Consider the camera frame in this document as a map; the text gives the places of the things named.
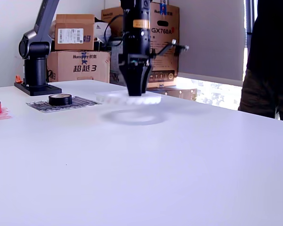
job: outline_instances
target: cable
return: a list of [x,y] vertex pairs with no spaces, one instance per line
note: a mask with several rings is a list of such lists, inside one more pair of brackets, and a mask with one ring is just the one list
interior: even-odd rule
[[[107,25],[107,27],[106,27],[106,29],[105,29],[105,32],[104,32],[104,40],[105,40],[105,45],[106,45],[106,46],[110,43],[109,41],[107,41],[107,37],[106,37],[106,32],[107,32],[108,27],[109,27],[116,19],[118,19],[119,17],[123,17],[123,16],[124,16],[124,15],[117,15],[117,16],[115,16],[115,17],[108,23],[108,25]],[[124,39],[124,36],[122,37],[122,40],[120,41],[120,43],[118,43],[118,44],[116,44],[116,45],[111,44],[111,46],[120,46],[120,45],[122,44],[122,42],[123,42],[123,39]]]

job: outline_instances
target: person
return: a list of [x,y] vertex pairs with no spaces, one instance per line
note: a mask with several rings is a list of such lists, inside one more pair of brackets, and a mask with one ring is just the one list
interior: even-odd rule
[[239,110],[283,120],[283,0],[258,0]]

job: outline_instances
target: white table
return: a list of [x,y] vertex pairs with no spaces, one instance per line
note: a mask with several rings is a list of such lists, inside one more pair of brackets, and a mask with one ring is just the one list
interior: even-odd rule
[[[124,87],[57,83],[94,99]],[[0,226],[283,226],[283,122],[173,97],[41,113],[0,101]]]

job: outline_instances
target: white wall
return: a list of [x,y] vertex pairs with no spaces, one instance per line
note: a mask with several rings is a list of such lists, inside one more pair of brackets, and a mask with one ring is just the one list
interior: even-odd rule
[[169,0],[180,8],[179,72],[242,81],[245,47],[243,0]]
[[[33,29],[42,0],[0,0],[0,87],[11,86],[23,75],[18,45]],[[100,18],[104,0],[60,0],[57,13],[86,13]]]

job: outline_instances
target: robotic arm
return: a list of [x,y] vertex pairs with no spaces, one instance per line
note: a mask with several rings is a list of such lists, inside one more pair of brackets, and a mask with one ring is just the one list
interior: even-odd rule
[[61,93],[46,82],[46,58],[51,51],[50,26],[59,0],[43,0],[34,28],[23,35],[19,44],[24,59],[24,82],[15,86],[30,96]]
[[[175,53],[187,50],[174,40],[158,54],[150,51],[150,3],[152,0],[121,0],[124,10],[123,54],[119,55],[119,68],[127,84],[130,96],[146,92],[152,60],[171,47]],[[60,88],[46,82],[46,58],[51,51],[52,39],[48,35],[59,0],[43,0],[32,30],[26,32],[19,44],[19,53],[24,59],[24,82],[15,86],[31,96],[61,93]]]

